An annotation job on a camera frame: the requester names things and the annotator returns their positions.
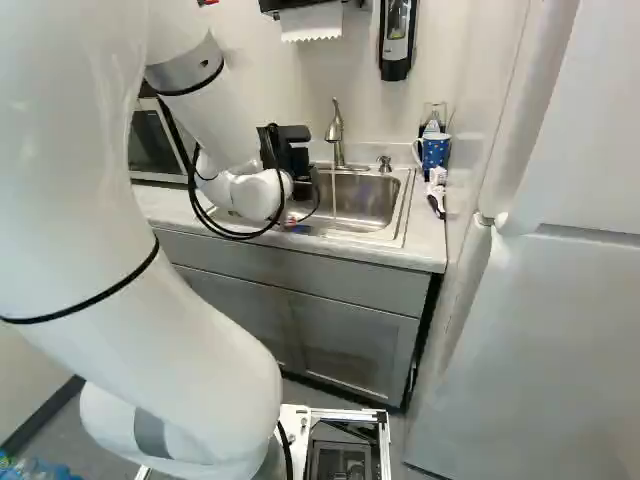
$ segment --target white refrigerator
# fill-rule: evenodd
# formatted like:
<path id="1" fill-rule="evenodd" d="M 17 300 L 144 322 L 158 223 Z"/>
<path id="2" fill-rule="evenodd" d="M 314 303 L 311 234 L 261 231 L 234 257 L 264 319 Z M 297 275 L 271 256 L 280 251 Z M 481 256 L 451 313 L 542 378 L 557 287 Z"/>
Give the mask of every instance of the white refrigerator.
<path id="1" fill-rule="evenodd" d="M 640 2 L 473 2 L 404 461 L 640 479 Z"/>

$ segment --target gray floor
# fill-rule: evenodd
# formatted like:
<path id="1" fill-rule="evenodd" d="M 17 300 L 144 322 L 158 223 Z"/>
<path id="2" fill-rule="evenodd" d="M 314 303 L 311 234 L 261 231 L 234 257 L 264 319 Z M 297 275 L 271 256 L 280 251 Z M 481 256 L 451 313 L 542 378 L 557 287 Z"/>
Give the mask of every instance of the gray floor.
<path id="1" fill-rule="evenodd" d="M 355 403 L 324 392 L 284 381 L 284 402 L 318 408 L 360 408 Z M 391 417 L 391 464 L 393 480 L 427 480 L 420 473 L 408 469 L 401 462 L 405 432 L 402 415 Z M 22 456 L 69 465 L 84 480 L 133 480 L 139 466 L 98 447 L 84 431 L 78 415 L 78 398 L 52 419 L 22 452 Z M 154 473 L 151 480 L 168 480 L 171 477 Z"/>

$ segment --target polka dot mug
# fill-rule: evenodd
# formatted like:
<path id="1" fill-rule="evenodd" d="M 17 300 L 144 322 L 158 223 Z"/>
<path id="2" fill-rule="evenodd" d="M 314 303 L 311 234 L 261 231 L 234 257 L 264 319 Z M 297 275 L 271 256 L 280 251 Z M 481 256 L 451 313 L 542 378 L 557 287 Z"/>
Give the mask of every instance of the polka dot mug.
<path id="1" fill-rule="evenodd" d="M 418 144 L 422 146 L 422 158 L 418 154 Z M 441 167 L 451 148 L 451 135 L 440 132 L 424 132 L 422 138 L 413 142 L 413 156 L 425 172 Z"/>

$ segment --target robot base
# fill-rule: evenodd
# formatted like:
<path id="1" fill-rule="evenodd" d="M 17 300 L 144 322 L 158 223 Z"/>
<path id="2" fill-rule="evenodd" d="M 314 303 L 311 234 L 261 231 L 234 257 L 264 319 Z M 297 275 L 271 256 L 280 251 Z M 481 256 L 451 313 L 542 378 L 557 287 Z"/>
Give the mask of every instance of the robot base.
<path id="1" fill-rule="evenodd" d="M 280 422 L 287 432 L 293 480 L 391 480 L 389 416 L 384 410 L 333 410 L 282 405 Z M 276 430 L 274 439 L 280 442 Z M 285 480 L 284 458 L 265 459 L 255 480 Z M 141 467 L 135 480 L 150 480 Z"/>

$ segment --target paper towel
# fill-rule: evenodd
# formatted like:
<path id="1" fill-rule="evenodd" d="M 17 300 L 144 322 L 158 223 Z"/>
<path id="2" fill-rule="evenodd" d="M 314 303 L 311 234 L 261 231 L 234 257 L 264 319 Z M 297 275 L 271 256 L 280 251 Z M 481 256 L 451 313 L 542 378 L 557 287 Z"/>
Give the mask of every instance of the paper towel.
<path id="1" fill-rule="evenodd" d="M 280 11 L 283 42 L 319 40 L 342 36 L 342 2 Z"/>

